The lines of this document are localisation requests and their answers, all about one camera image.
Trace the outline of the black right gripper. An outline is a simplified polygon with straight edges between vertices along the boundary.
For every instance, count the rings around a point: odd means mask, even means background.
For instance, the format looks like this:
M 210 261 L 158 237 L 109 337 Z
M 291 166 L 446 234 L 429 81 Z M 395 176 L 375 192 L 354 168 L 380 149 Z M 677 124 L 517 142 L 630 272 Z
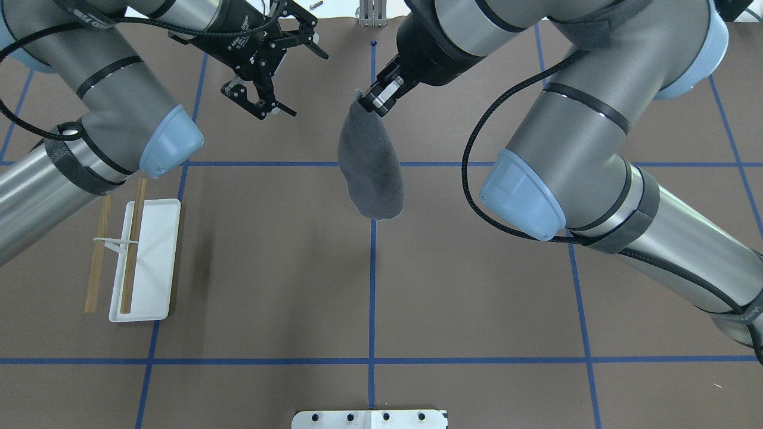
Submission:
M 397 103 L 399 96 L 420 83 L 431 86 L 447 85 L 482 61 L 455 46 L 431 17 L 409 15 L 398 28 L 398 53 L 376 78 L 376 83 L 360 95 L 364 109 L 384 117 Z M 401 78 L 400 89 L 386 89 Z

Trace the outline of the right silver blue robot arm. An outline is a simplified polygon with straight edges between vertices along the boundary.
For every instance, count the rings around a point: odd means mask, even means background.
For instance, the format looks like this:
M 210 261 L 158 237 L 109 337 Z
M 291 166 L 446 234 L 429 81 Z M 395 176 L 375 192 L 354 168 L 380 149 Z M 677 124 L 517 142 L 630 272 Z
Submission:
M 518 237 L 575 243 L 626 259 L 705 312 L 761 358 L 761 254 L 714 225 L 619 155 L 652 101 L 708 78 L 727 52 L 713 1 L 409 1 L 398 53 L 351 108 L 349 133 L 380 122 L 416 85 L 446 85 L 543 18 L 572 43 L 569 55 L 508 89 L 475 125 L 461 159 L 469 206 Z M 469 191 L 471 149 L 516 92 L 542 92 L 480 188 Z

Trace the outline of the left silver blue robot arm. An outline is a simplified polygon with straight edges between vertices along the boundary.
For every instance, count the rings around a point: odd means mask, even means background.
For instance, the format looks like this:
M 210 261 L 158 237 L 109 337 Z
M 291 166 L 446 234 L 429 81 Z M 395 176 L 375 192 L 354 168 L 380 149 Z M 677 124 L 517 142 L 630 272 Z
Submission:
M 272 1 L 269 12 L 246 1 L 3 1 L 2 53 L 60 76 L 87 111 L 50 131 L 17 123 L 41 140 L 2 173 L 2 264 L 131 174 L 160 177 L 203 146 L 186 109 L 117 29 L 128 8 L 234 71 L 222 92 L 257 119 L 293 114 L 272 84 L 287 49 L 328 57 L 316 17 L 294 1 Z

